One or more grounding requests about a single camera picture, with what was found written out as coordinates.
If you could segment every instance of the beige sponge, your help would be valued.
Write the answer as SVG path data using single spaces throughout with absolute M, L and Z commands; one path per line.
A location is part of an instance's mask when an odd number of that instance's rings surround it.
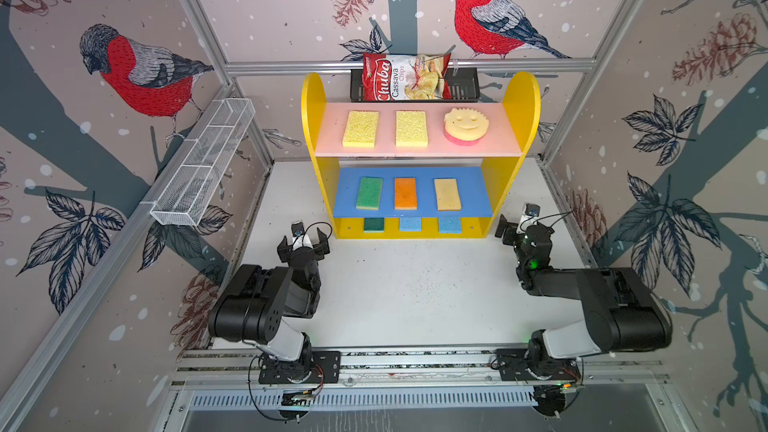
M 342 144 L 344 147 L 374 147 L 378 125 L 378 112 L 368 110 L 350 111 L 350 116 L 346 120 L 346 130 L 344 130 Z
M 423 110 L 398 110 L 395 145 L 427 147 L 427 114 Z

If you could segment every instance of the ventilation grate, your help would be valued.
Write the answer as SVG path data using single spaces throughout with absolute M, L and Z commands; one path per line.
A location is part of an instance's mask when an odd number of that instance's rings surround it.
M 254 390 L 254 400 L 264 410 L 303 409 L 280 406 L 283 390 Z M 538 405 L 533 387 L 424 387 L 324 389 L 311 407 L 314 410 L 419 409 L 419 408 L 492 408 Z M 247 390 L 198 390 L 191 410 L 251 410 Z

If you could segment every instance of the red bird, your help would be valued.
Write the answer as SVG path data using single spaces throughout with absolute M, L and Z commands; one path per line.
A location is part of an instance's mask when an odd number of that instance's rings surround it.
M 173 118 L 174 130 L 166 137 L 166 145 L 174 137 L 184 137 L 176 132 L 176 114 L 187 102 L 194 105 L 195 82 L 214 69 L 171 53 L 165 47 L 140 44 L 104 24 L 85 31 L 80 39 L 80 53 L 88 73 L 98 70 L 136 112 Z
M 473 58 L 481 53 L 504 58 L 518 49 L 539 49 L 568 58 L 549 46 L 546 37 L 525 18 L 523 9 L 511 0 L 456 0 L 454 21 L 456 34 L 475 51 Z

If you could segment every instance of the blue sponge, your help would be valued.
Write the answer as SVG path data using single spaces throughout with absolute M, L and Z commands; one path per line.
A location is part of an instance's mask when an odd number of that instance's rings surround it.
M 440 217 L 437 219 L 438 228 L 441 234 L 461 234 L 461 217 Z
M 421 217 L 400 217 L 400 232 L 421 232 Z

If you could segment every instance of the dark green sponge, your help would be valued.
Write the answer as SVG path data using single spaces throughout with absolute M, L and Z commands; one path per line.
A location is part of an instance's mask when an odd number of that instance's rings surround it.
M 384 179 L 381 177 L 361 177 L 357 207 L 361 210 L 379 210 L 383 183 Z

